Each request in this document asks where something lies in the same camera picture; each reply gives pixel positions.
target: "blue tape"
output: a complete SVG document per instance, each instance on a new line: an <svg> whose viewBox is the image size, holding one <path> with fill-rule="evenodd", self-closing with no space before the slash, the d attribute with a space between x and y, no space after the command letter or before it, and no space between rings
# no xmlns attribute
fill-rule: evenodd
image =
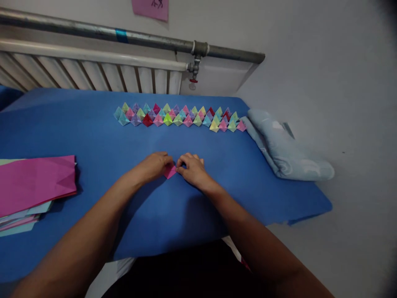
<svg viewBox="0 0 397 298"><path fill-rule="evenodd" d="M123 29L115 29L118 42L128 43L127 31Z"/></svg>

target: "hand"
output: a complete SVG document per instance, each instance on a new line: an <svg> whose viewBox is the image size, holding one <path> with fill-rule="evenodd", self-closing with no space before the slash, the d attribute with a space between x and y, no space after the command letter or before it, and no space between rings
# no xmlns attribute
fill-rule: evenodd
<svg viewBox="0 0 397 298"><path fill-rule="evenodd" d="M147 156L135 168L130 170L127 175L146 184L164 174L165 166L172 162L172 156L168 156L167 152L155 152Z"/></svg>
<svg viewBox="0 0 397 298"><path fill-rule="evenodd" d="M204 159L199 158L197 154L192 155L186 153L179 157L177 172L181 174L187 182L200 190L203 190L208 184L214 182L204 168Z"/></svg>

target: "person's left hand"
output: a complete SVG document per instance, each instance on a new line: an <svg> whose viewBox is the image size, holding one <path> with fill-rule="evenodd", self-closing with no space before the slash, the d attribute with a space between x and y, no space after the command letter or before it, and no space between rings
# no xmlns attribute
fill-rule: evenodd
<svg viewBox="0 0 397 298"><path fill-rule="evenodd" d="M131 169L127 175L138 179L141 183L148 183L164 174L165 167L172 162L172 156L168 156L167 152L155 152Z"/></svg>

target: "stack of paper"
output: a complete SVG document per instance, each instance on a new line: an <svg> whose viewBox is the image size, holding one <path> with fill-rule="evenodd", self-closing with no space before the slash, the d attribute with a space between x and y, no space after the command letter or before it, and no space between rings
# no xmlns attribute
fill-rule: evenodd
<svg viewBox="0 0 397 298"><path fill-rule="evenodd" d="M0 159L0 237L30 231L53 200L76 194L74 155Z"/></svg>

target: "person's right hand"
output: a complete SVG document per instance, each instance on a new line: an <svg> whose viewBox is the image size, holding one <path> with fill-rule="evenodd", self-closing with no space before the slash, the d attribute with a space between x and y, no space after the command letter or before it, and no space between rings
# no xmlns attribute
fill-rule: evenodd
<svg viewBox="0 0 397 298"><path fill-rule="evenodd" d="M204 168L204 159L199 158L197 154L192 155L186 153L179 157L177 172L181 174L187 182L201 190L214 181Z"/></svg>

